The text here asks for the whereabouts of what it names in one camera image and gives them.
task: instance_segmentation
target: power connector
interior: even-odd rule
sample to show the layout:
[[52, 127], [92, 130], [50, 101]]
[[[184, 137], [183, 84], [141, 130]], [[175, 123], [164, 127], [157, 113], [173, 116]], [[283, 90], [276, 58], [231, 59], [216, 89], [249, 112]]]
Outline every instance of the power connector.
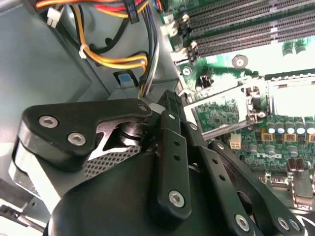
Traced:
[[51, 26], [52, 28], [56, 28], [63, 13], [63, 9], [64, 7], [61, 9], [61, 11], [58, 11], [50, 7], [47, 12], [47, 25]]

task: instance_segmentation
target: metal mesh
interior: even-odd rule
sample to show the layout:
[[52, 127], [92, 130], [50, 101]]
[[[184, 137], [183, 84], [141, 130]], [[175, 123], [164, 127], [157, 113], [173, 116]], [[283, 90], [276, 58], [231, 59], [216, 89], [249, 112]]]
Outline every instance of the metal mesh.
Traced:
[[139, 151], [140, 147], [132, 146], [126, 152], [113, 152], [90, 160], [85, 166], [85, 176], [87, 179], [97, 176], [123, 160], [137, 154]]

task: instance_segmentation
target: red wire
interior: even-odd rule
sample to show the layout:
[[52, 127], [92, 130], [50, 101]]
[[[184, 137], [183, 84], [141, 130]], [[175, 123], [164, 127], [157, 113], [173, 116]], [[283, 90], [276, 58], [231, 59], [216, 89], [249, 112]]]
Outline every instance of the red wire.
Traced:
[[[143, 0], [136, 0], [135, 4], [138, 5], [142, 2]], [[103, 10], [107, 10], [107, 11], [124, 11], [126, 10], [125, 6], [104, 6], [104, 5], [98, 5], [98, 4], [94, 4], [93, 5], [95, 8], [98, 9], [103, 9]]]

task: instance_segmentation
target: ram slot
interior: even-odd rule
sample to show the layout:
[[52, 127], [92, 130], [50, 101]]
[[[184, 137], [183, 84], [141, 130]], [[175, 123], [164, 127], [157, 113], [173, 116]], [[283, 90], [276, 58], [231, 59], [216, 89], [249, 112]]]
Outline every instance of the ram slot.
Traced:
[[307, 5], [315, 5], [314, 0], [279, 0], [264, 1], [251, 6], [213, 17], [211, 14], [200, 14], [198, 18], [190, 19], [192, 35], [197, 36], [205, 32], [223, 29], [234, 24], [241, 24], [271, 14], [288, 10], [299, 10]]
[[315, 35], [315, 24], [295, 28], [281, 33], [277, 33], [275, 36], [271, 37], [270, 35], [259, 36], [247, 40], [241, 40], [238, 42], [228, 43], [220, 46], [214, 46], [211, 42], [203, 43], [198, 45], [198, 53], [201, 58], [219, 55], [223, 53], [230, 53], [242, 49], [253, 48], [263, 45], [271, 44], [271, 42], [286, 42], [291, 40], [296, 40], [300, 38], [305, 38]]
[[198, 47], [209, 45], [209, 43], [211, 44], [211, 47], [216, 47], [227, 43], [234, 43], [237, 41], [247, 40], [264, 35], [270, 35], [273, 39], [276, 33], [281, 35], [284, 31], [284, 33], [288, 32], [293, 34], [297, 28], [307, 26], [313, 27], [312, 25], [314, 23], [315, 11], [310, 11], [301, 14], [300, 17], [287, 17], [280, 21], [272, 21], [253, 27], [247, 27], [228, 33], [197, 39], [195, 41]]
[[188, 11], [188, 14], [193, 20], [203, 18], [205, 15], [211, 15], [212, 17], [215, 17], [264, 1], [266, 0], [223, 0], [190, 10]]

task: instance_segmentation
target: motherboard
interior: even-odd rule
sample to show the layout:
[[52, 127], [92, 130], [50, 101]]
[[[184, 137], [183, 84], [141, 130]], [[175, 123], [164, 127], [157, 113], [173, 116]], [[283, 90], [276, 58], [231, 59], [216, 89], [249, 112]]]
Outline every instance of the motherboard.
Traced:
[[162, 2], [188, 120], [313, 210], [315, 0]]

